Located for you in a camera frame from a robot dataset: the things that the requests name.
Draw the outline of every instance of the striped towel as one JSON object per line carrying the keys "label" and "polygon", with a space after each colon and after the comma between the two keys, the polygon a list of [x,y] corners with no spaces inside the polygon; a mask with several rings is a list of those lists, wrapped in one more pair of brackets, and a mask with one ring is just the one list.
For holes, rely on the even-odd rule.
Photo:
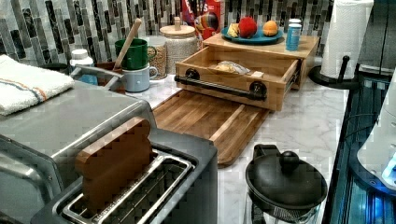
{"label": "striped towel", "polygon": [[48,100],[74,85],[62,73],[18,63],[0,55],[0,114],[9,115]]}

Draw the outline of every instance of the fruit bowl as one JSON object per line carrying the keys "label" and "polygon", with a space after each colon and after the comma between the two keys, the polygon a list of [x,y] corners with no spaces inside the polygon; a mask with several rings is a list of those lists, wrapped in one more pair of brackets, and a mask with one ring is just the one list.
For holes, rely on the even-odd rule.
{"label": "fruit bowl", "polygon": [[231,40],[236,43],[241,43],[241,44],[273,44],[276,42],[280,37],[283,36],[283,32],[278,30],[277,34],[274,36],[265,36],[264,33],[262,32],[262,26],[257,27],[257,32],[256,34],[251,37],[250,39],[247,38],[242,38],[242,37],[232,37],[230,35],[227,35],[228,32],[228,26],[223,28],[221,30],[221,34],[228,40]]}

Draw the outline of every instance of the marble countertop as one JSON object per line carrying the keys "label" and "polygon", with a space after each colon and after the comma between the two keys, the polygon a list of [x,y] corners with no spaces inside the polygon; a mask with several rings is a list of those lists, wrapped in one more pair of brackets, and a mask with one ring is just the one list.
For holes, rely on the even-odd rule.
{"label": "marble countertop", "polygon": [[[180,90],[173,78],[170,75],[150,81],[147,91],[127,94],[146,100],[154,107]],[[299,91],[291,91],[285,97],[282,111],[270,113],[236,162],[218,170],[218,223],[244,223],[248,190],[245,169],[257,144],[273,144],[281,152],[296,152],[301,160],[323,174],[329,186],[347,94],[348,91],[319,86],[309,78]],[[321,223],[325,201],[320,207],[317,223]]]}

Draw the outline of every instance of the green mug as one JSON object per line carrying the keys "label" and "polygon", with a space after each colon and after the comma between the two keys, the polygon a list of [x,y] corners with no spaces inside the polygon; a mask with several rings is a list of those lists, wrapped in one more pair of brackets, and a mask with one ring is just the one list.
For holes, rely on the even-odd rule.
{"label": "green mug", "polygon": [[[119,56],[125,39],[116,42],[116,54]],[[148,54],[148,49],[153,49],[153,54]],[[148,46],[148,42],[144,39],[135,38],[125,53],[121,62],[121,68],[126,70],[138,70],[145,68],[149,64],[149,60],[157,55],[157,50]]]}

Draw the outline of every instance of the black drawer handle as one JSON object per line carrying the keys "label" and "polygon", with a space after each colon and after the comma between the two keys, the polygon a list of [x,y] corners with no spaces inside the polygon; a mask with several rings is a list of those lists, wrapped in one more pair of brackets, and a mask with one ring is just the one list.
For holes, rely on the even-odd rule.
{"label": "black drawer handle", "polygon": [[195,69],[189,68],[185,77],[175,76],[175,81],[184,85],[200,87],[206,90],[219,91],[235,96],[246,97],[249,100],[265,101],[267,98],[267,88],[260,81],[254,81],[249,86],[249,91],[241,91],[232,87],[227,87],[215,83],[199,80],[199,74]]}

